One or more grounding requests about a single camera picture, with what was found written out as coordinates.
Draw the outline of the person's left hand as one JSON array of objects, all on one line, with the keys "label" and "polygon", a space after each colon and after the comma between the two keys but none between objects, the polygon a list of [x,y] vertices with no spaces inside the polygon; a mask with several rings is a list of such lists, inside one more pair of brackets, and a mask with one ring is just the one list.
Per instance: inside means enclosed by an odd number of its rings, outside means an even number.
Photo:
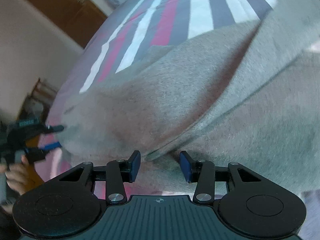
[{"label": "person's left hand", "polygon": [[34,165],[29,164],[25,155],[21,156],[21,163],[9,166],[1,164],[1,174],[5,174],[7,185],[20,196],[44,184]]}]

